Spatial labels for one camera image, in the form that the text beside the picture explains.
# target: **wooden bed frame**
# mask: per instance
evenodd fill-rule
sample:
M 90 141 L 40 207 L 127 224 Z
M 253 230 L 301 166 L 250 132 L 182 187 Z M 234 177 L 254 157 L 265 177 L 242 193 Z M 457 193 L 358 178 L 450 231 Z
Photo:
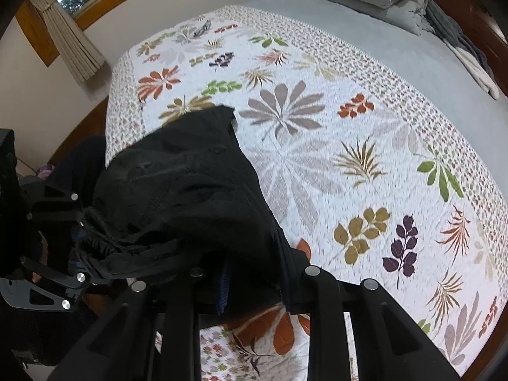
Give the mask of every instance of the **wooden bed frame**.
M 488 58 L 496 82 L 508 94 L 508 44 L 494 18 L 489 15 L 480 0 L 435 0 L 443 10 L 462 27 L 473 43 Z M 50 159 L 58 162 L 78 143 L 90 135 L 104 134 L 108 98 L 104 99 L 63 141 Z M 499 322 L 484 348 L 462 379 L 474 381 L 486 368 L 508 334 L 508 307 L 503 310 Z

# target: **window frame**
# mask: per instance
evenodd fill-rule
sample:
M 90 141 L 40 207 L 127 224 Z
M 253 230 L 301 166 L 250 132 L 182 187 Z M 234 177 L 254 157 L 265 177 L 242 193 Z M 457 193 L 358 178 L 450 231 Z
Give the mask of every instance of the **window frame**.
M 99 18 L 127 0 L 90 0 L 71 17 L 81 30 L 86 30 Z M 49 67 L 59 56 L 37 9 L 25 0 L 16 12 L 16 20 L 42 62 Z

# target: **floral quilt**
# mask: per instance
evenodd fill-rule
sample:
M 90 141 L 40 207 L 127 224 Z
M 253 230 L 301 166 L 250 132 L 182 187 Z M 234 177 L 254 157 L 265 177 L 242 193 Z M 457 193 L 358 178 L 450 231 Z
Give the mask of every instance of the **floral quilt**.
M 462 375 L 508 294 L 507 208 L 481 159 L 410 84 L 307 24 L 227 6 L 123 55 L 108 161 L 226 104 L 288 241 L 338 279 L 378 280 Z M 358 379 L 351 323 L 351 379 Z M 201 335 L 205 381 L 306 379 L 310 321 L 277 305 Z

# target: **towel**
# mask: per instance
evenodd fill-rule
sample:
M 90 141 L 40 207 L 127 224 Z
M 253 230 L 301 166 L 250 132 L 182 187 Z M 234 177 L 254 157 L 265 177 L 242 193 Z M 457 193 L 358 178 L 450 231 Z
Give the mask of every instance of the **towel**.
M 443 40 L 448 48 L 457 56 L 462 62 L 464 67 L 469 71 L 474 80 L 478 85 L 489 93 L 495 100 L 499 98 L 499 89 L 492 78 L 487 74 L 485 70 L 478 63 L 478 60 L 469 52 L 461 47 L 453 47 L 453 45 L 446 39 Z
M 442 40 L 447 40 L 454 48 L 461 48 L 470 53 L 480 64 L 481 68 L 487 72 L 494 80 L 494 73 L 487 64 L 487 56 L 462 32 L 459 24 L 450 16 L 447 16 L 439 5 L 429 0 L 427 5 L 426 18 L 434 28 L 436 36 Z

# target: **gray bed sheet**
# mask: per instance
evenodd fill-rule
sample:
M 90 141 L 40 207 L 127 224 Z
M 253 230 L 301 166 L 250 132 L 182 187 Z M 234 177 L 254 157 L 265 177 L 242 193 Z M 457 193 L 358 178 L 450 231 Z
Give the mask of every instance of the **gray bed sheet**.
M 435 35 L 411 34 L 328 0 L 257 0 L 247 7 L 311 24 L 371 55 L 415 86 L 454 124 L 508 200 L 508 99 L 494 100 Z

